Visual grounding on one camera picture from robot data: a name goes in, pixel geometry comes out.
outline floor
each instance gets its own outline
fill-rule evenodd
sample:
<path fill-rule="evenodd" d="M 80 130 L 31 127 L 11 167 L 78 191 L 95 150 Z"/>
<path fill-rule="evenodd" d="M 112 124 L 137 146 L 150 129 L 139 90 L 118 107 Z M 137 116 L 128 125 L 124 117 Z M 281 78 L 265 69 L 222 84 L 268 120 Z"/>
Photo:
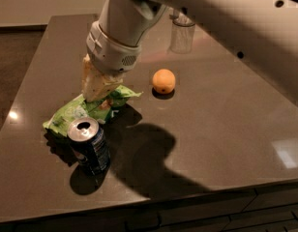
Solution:
<path fill-rule="evenodd" d="M 0 130 L 44 30 L 0 30 Z"/>

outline orange ball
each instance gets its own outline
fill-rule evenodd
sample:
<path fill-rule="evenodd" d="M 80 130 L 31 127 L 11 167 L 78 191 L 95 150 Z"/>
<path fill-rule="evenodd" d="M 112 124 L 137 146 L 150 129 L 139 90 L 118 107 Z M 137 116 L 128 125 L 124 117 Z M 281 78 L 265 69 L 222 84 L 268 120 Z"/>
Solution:
<path fill-rule="evenodd" d="M 170 70 L 160 69 L 153 75 L 152 84 L 159 94 L 167 95 L 174 90 L 176 77 Z"/>

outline beige wall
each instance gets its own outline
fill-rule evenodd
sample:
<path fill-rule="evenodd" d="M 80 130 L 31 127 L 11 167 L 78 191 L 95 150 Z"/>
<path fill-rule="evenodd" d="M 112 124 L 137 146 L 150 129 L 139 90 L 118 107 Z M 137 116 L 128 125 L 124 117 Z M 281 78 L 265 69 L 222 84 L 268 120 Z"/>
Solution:
<path fill-rule="evenodd" d="M 104 0 L 0 0 L 0 26 L 48 24 L 53 15 L 99 13 Z"/>

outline soda can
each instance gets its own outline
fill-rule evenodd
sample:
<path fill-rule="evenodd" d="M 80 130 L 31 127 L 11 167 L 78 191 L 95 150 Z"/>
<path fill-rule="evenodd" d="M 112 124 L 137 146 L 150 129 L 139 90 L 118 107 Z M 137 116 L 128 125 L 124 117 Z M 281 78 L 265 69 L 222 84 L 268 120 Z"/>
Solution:
<path fill-rule="evenodd" d="M 83 172 L 97 175 L 110 164 L 110 153 L 99 123 L 90 117 L 72 121 L 68 128 L 70 146 Z"/>

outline can lid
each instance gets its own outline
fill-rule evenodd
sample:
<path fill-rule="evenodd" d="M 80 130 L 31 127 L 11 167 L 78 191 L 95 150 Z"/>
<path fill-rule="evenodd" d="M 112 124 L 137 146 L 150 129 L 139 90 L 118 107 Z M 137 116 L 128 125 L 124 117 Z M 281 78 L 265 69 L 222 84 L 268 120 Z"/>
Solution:
<path fill-rule="evenodd" d="M 75 142 L 84 142 L 91 139 L 99 130 L 99 123 L 90 117 L 72 121 L 68 128 L 68 137 Z"/>

